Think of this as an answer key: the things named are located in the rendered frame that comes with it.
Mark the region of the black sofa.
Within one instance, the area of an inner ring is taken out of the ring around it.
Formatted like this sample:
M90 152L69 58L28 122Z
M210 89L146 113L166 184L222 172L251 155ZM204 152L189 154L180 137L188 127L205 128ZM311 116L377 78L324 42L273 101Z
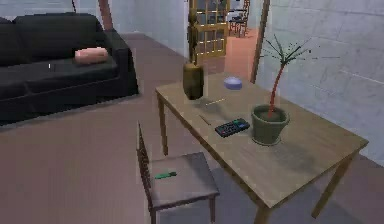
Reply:
M79 64L77 50L102 47L105 62ZM130 47L88 13L0 17L0 126L136 95Z

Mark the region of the potted plant with red stem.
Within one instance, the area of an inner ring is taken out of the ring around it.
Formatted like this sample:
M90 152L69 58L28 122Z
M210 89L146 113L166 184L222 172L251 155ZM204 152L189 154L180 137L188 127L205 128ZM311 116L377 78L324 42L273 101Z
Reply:
M252 118L252 140L263 146L274 146L280 141L282 130L290 122L289 114L276 105L277 87L285 67L292 61L300 58L302 54L311 53L305 48L307 41L303 43L290 43L284 48L277 36L274 36L275 43L267 40L269 47L266 52L269 57L279 62L279 70L273 82L272 91L267 104L256 105L251 111Z

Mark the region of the pink cushion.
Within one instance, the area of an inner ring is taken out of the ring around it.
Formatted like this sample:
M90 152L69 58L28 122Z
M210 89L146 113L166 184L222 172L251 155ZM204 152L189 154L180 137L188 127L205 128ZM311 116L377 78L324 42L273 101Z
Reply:
M93 64L105 62L108 58L108 51L102 47L86 48L75 52L74 60L79 64Z

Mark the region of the olive tall vase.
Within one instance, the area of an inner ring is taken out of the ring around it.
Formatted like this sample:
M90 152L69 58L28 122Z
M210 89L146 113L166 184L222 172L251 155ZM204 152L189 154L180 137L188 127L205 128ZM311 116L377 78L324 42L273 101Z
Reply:
M197 11L190 8L187 27L189 61L183 66L183 90L189 100L196 100L203 96L204 70L197 64L196 47L199 36L197 23Z

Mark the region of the wooden glazed door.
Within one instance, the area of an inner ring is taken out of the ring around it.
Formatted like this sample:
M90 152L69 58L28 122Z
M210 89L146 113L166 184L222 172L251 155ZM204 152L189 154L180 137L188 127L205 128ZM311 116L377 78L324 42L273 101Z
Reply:
M197 60L226 55L228 37L227 0L189 0L197 16Z

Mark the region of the light wooden table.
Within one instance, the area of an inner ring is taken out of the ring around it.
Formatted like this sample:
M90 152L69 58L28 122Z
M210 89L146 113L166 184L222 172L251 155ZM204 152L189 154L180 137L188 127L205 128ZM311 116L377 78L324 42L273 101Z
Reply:
M164 113L168 108L258 205L254 224L267 224L271 211L334 170L312 211L317 217L368 141L283 98L277 103L289 113L290 122L278 144L268 147L255 143L251 129L222 138L215 132L217 126L237 118L251 122L253 107L266 103L270 96L269 91L247 79L242 80L240 90L229 90L224 86L226 77L225 73L206 76L204 95L198 100L189 100L180 82L155 89L163 151L168 151ZM205 105L222 98L222 102Z

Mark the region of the green pen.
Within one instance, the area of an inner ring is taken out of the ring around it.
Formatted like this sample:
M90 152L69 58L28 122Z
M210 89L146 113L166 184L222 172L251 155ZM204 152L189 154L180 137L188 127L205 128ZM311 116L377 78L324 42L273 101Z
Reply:
M157 174L157 175L155 175L154 178L155 179L164 179L164 178L170 178L170 177L174 177L174 176L177 176L177 173L175 171L172 171L172 172Z

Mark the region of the black remote control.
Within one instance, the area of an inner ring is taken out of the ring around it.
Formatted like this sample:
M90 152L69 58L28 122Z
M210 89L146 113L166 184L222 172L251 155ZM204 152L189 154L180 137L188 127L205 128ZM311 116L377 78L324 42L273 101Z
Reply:
M243 118L235 119L231 122L217 126L215 132L222 138L234 135L250 127L250 124Z

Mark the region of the lilac round bowl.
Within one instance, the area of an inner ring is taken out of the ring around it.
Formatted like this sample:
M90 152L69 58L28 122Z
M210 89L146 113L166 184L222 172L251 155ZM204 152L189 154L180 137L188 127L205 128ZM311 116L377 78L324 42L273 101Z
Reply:
M224 86L230 90L240 90L242 81L237 77L227 77L224 79Z

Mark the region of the distant dark wooden chair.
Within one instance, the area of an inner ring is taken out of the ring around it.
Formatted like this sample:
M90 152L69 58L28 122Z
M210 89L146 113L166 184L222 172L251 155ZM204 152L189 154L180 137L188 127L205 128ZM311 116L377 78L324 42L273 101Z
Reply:
M246 35L249 8L250 8L250 0L244 0L243 6L241 9L234 9L234 12L238 12L238 15L232 17L229 20L230 32L234 32L238 36Z

